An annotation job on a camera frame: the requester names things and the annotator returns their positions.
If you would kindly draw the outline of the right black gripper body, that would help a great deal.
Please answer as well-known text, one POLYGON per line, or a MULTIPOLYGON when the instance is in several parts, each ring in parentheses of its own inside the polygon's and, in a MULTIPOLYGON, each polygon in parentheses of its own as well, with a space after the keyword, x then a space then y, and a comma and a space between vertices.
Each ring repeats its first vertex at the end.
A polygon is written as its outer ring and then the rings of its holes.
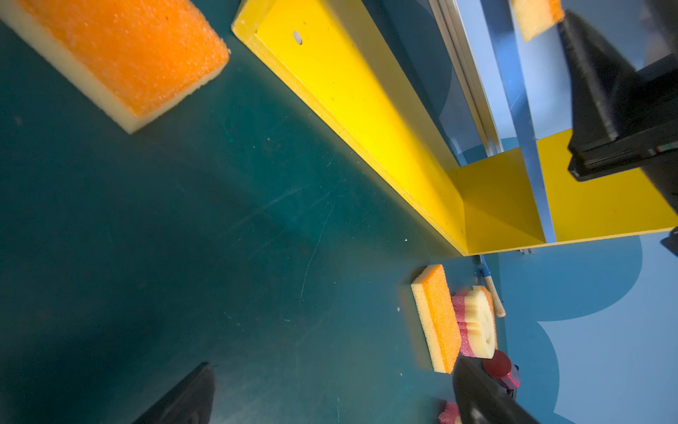
POLYGON ((677 207, 677 60, 668 55, 637 71, 627 132, 589 151, 570 151, 570 174, 579 182, 640 169, 665 202, 677 207))

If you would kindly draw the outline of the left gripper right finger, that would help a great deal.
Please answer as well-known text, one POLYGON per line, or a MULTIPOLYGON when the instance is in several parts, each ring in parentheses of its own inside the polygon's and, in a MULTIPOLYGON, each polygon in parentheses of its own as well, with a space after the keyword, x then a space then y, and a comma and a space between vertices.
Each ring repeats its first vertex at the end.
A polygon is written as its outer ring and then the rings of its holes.
POLYGON ((458 359, 452 377, 462 424, 539 424, 473 358, 458 359))

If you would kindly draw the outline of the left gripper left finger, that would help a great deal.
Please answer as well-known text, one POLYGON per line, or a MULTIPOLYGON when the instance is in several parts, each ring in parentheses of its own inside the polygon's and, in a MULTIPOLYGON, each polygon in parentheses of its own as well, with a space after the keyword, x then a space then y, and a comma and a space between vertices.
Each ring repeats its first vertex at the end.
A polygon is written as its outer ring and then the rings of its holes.
POLYGON ((133 424, 208 424, 214 398, 214 369, 203 362, 133 424))

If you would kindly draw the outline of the orange sponge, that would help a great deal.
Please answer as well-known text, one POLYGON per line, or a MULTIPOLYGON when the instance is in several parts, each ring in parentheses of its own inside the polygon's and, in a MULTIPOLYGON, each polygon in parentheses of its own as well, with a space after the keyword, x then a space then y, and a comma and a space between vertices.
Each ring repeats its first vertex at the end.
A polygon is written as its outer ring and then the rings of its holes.
POLYGON ((1 20, 128 134, 230 59, 190 1, 3 1, 1 20))
POLYGON ((564 18, 560 0, 511 0, 525 42, 543 34, 564 18))
POLYGON ((411 283, 433 369, 451 374, 461 350, 461 330, 441 265, 429 265, 411 283))

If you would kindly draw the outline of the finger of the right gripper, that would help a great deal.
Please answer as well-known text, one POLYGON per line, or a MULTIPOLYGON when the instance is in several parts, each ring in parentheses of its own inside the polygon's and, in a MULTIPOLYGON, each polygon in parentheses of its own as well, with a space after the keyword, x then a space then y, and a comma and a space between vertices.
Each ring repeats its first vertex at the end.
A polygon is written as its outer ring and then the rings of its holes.
POLYGON ((589 151, 627 132, 630 97, 639 85, 636 69, 591 24, 566 10, 558 24, 570 72, 571 151, 589 151))

